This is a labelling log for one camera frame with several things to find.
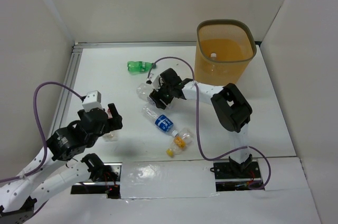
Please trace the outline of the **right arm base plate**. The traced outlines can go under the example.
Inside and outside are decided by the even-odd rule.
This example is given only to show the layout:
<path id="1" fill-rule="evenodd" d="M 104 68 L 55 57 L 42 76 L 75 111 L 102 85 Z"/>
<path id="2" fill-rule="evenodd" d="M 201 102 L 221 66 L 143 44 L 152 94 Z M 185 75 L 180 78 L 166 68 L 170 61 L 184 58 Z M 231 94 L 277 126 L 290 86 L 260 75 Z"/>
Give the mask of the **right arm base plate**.
<path id="1" fill-rule="evenodd" d="M 247 191 L 263 185 L 257 161 L 252 161 L 243 171 L 230 161 L 214 162 L 210 171 L 214 174 L 217 192 Z"/>

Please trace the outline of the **clear bottle white cap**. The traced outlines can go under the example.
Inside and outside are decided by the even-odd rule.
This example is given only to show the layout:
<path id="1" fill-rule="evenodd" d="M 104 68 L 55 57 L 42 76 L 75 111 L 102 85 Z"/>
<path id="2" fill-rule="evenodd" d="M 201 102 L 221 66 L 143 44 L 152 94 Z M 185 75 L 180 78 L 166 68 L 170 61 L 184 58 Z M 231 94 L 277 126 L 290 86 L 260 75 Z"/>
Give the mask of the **clear bottle white cap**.
<path id="1" fill-rule="evenodd" d="M 216 53 L 211 53 L 210 58 L 213 59 L 213 60 L 216 59 L 217 58 L 217 54 Z"/>

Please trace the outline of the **clear bottle orange white label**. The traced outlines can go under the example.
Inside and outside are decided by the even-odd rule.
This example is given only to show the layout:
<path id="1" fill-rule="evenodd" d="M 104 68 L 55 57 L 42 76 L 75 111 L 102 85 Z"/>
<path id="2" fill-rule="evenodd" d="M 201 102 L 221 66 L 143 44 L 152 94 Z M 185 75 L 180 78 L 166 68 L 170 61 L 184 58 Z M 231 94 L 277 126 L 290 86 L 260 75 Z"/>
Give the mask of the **clear bottle orange white label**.
<path id="1" fill-rule="evenodd" d="M 137 87 L 136 93 L 137 93 L 137 95 L 138 95 L 138 97 L 139 97 L 140 99 L 142 99 L 143 101 L 146 101 L 148 104 L 150 104 L 150 105 L 153 106 L 154 108 L 157 108 L 157 107 L 155 106 L 154 102 L 150 99 L 150 93 L 151 93 L 153 90 L 154 90 L 154 89 L 153 89 L 150 85 L 148 85 L 148 84 L 146 84 L 146 83 L 141 83 L 141 84 Z M 166 97 L 167 102 L 168 102 L 168 107 L 167 107 L 166 109 L 171 109 L 171 108 L 173 108 L 173 104 L 172 104 L 173 98 L 170 98 L 170 97 L 167 97 L 167 96 L 165 96 L 165 97 Z"/>

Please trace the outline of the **clear bottle red label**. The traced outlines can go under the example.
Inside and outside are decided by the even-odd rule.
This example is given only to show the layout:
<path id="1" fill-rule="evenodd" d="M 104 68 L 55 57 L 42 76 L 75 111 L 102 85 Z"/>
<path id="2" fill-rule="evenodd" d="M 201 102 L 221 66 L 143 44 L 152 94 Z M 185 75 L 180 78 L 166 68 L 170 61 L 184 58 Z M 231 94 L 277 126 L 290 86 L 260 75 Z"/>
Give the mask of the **clear bottle red label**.
<path id="1" fill-rule="evenodd" d="M 110 112 L 110 109 L 107 109 L 106 113 L 108 115 L 108 118 L 112 118 L 112 114 Z M 118 134 L 117 134 L 117 132 L 111 131 L 109 133 L 102 135 L 102 139 L 105 142 L 116 142 L 116 141 L 118 141 Z"/>

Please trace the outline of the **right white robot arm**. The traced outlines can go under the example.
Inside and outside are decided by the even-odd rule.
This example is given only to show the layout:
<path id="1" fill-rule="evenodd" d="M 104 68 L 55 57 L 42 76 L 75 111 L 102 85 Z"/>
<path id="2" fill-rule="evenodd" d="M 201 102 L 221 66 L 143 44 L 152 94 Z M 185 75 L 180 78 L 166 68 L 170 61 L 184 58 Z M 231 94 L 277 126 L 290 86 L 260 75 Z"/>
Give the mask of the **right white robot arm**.
<path id="1" fill-rule="evenodd" d="M 159 109 L 166 109 L 173 99 L 195 100 L 211 105 L 221 126 L 228 131 L 232 150 L 228 154 L 228 172 L 236 178 L 249 174 L 252 154 L 249 150 L 248 123 L 252 114 L 243 94 L 233 83 L 226 86 L 212 86 L 193 79 L 181 79 L 174 69 L 169 68 L 154 80 L 147 78 L 146 83 L 152 91 L 148 98 Z"/>

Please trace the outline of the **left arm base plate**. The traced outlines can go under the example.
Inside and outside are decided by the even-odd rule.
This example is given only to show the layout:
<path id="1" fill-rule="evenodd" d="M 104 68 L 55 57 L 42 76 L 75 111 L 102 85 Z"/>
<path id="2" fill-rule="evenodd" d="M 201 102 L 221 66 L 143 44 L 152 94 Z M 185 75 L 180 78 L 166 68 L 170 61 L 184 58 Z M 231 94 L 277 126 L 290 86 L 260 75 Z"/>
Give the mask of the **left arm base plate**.
<path id="1" fill-rule="evenodd" d="M 101 195 L 108 199 L 120 199 L 122 163 L 105 163 L 106 170 L 100 178 L 79 182 L 71 187 L 71 195 Z"/>

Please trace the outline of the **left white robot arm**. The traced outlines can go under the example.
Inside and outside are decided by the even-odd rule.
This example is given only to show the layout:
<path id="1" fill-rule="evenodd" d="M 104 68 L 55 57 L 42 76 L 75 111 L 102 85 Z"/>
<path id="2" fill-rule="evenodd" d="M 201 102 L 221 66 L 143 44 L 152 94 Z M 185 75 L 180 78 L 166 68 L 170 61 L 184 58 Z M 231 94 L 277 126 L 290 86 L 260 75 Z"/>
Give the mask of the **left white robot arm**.
<path id="1" fill-rule="evenodd" d="M 1 223 L 26 222 L 37 208 L 76 183 L 118 181 L 118 173 L 95 153 L 85 155 L 74 166 L 53 175 L 74 156 L 93 147 L 99 137 L 122 129 L 122 117 L 115 105 L 108 104 L 108 108 L 109 114 L 101 108 L 78 111 L 79 120 L 59 128 L 47 140 L 47 158 L 38 172 L 1 187 Z"/>

